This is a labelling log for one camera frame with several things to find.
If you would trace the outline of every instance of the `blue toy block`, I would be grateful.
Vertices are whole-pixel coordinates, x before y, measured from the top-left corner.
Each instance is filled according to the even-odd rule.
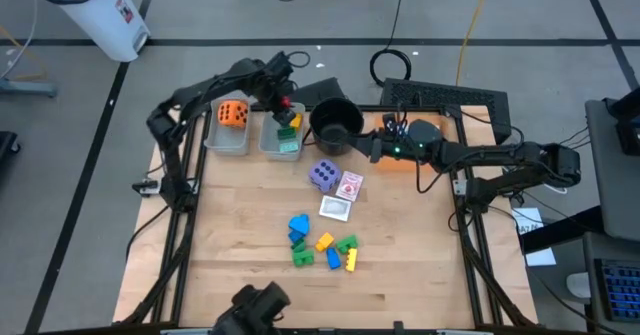
[[[340,267],[340,257],[334,248],[327,249],[327,261],[329,262],[329,268],[331,270],[337,269]]]
[[[289,233],[289,239],[291,239],[291,242],[294,244],[296,243],[296,241],[302,239],[303,237],[304,234],[300,231],[291,230],[291,232]]]
[[[307,235],[309,233],[309,215],[302,214],[292,217],[289,220],[289,229],[302,233],[303,236]]]

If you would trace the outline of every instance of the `wooden tabletop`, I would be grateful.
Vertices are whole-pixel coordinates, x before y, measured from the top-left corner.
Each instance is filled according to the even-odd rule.
[[[488,119],[485,107],[463,110]],[[372,129],[380,115],[365,113],[364,131]],[[307,172],[326,156],[309,146],[297,162],[265,159],[258,150],[263,116],[253,114],[249,155],[207,152],[180,325],[209,327],[242,286],[261,288],[275,281],[292,302],[280,327],[390,328],[394,320],[402,320],[407,328],[473,328],[460,241],[447,227],[454,212],[449,177],[442,176],[431,191],[419,194],[415,172],[380,171],[351,151],[331,160],[365,177],[358,199],[347,223],[324,218],[318,215],[322,194],[310,185]],[[451,119],[427,116],[449,140],[456,140]],[[464,126],[470,145],[494,144],[489,125],[465,117]],[[156,151],[150,168],[159,160]],[[485,178],[500,174],[499,168],[474,171]],[[434,176],[424,166],[422,187]],[[492,205],[510,211],[506,199]],[[163,206],[159,197],[142,200],[137,226]],[[336,239],[357,235],[354,273],[330,271],[326,255],[318,252],[314,265],[293,266],[287,225],[300,213],[310,215],[308,245],[324,232]],[[157,279],[168,219],[164,216],[133,244],[114,320],[126,317]],[[525,316],[536,321],[513,220],[490,210],[484,223],[498,282]],[[485,322],[490,322],[486,289],[477,279]],[[173,282],[168,289],[164,318]]]

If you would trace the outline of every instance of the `plastic bin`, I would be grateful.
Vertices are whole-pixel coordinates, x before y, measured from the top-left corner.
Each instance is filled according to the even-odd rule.
[[[240,100],[247,104],[247,126],[244,129],[222,126],[218,123],[218,108],[226,100]],[[244,95],[227,95],[211,102],[211,117],[209,135],[204,141],[204,146],[213,150],[218,155],[243,156],[249,153],[249,129],[251,128],[251,106]]]
[[[280,140],[278,140],[277,130],[280,128],[280,124],[273,120],[273,113],[268,112],[264,114],[264,121],[262,122],[262,130],[260,131],[260,151],[262,151],[267,159],[279,160],[279,161],[297,161],[300,158],[302,152],[302,137],[304,136],[304,105],[301,103],[291,103],[291,109],[296,114],[302,115],[302,122],[300,128],[296,134],[296,141],[298,142],[298,151],[292,152],[280,152]]]
[[[133,61],[149,29],[133,0],[47,0],[57,4],[111,59]]]

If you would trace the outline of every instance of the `purple die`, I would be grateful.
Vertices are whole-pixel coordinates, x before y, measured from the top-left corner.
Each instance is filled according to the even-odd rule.
[[[340,182],[340,168],[330,160],[322,159],[309,170],[309,180],[318,190],[326,193]]]

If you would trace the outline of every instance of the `bucket label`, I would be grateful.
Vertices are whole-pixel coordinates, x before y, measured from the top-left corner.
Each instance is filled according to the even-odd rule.
[[[131,8],[129,7],[129,5],[127,5],[126,1],[116,1],[116,9],[118,9],[120,14],[122,15],[122,18],[124,18],[124,21],[126,21],[127,24],[131,22],[131,20],[133,19],[133,11],[131,11]]]

